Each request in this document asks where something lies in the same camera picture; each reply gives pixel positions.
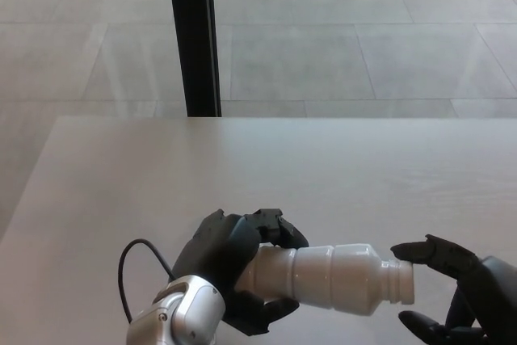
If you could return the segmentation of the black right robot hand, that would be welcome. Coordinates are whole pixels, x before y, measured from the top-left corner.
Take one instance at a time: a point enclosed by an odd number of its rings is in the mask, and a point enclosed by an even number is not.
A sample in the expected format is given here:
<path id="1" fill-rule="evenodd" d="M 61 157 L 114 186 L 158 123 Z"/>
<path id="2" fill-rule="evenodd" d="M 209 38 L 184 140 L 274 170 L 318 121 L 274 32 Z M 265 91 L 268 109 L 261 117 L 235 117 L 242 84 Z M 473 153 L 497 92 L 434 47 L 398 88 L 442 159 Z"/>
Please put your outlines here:
<path id="1" fill-rule="evenodd" d="M 515 344 L 516 267 L 428 234 L 424 242 L 391 247 L 397 259 L 456 280 L 445 323 L 415 311 L 398 314 L 401 323 L 425 344 Z"/>

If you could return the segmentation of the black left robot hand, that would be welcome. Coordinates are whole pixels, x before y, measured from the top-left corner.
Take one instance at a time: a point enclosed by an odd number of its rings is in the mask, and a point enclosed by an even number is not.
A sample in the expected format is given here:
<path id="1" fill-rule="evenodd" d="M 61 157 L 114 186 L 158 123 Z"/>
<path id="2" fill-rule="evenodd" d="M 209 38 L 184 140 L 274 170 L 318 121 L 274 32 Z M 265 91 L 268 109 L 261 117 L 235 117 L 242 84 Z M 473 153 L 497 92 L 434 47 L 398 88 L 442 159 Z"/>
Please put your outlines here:
<path id="1" fill-rule="evenodd" d="M 226 216 L 219 209 L 202 220 L 182 249 L 172 267 L 172 278 L 194 275 L 207 280 L 224 298 L 226 324 L 248 336 L 266 334 L 271 323 L 287 317 L 300 304 L 290 297 L 267 302 L 253 292 L 235 290 L 262 243 L 288 249 L 309 245 L 278 208 L 261 208 L 243 216 Z"/>

